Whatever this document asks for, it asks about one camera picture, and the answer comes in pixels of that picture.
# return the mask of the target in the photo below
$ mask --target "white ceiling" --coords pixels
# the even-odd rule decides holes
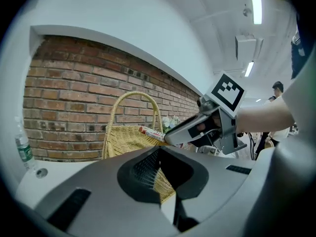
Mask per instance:
[[[254,25],[251,0],[169,0],[187,18],[209,55],[215,74],[225,70],[239,78],[247,89],[246,105],[261,105],[255,100],[273,94],[276,81],[285,88],[291,78],[290,41],[296,31],[296,14],[291,5],[278,0],[262,0],[262,24]],[[249,77],[243,75],[247,62],[236,59],[235,36],[263,38],[263,45]]]

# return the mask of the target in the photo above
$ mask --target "black hair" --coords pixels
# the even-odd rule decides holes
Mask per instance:
[[[277,82],[275,82],[274,84],[273,84],[273,86],[272,86],[272,88],[273,89],[279,89],[282,93],[283,93],[283,83],[282,82],[280,82],[280,81],[277,81]]]

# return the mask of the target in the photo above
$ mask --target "fluorescent tube light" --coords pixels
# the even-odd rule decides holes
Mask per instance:
[[[253,23],[260,25],[262,23],[262,4],[261,0],[252,0]]]
[[[253,66],[253,61],[252,62],[249,62],[249,65],[248,65],[248,68],[247,68],[247,71],[246,71],[246,74],[245,74],[245,77],[248,77],[251,70],[252,70],[252,66]]]

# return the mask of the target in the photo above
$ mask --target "red and white package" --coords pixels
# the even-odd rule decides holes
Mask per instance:
[[[154,138],[156,140],[164,142],[165,134],[162,133],[162,132],[155,131],[155,130],[153,130],[153,129],[149,128],[149,127],[146,127],[146,126],[141,126],[139,128],[139,131],[141,133],[143,133],[143,134],[146,134],[149,137],[152,137],[152,138]]]

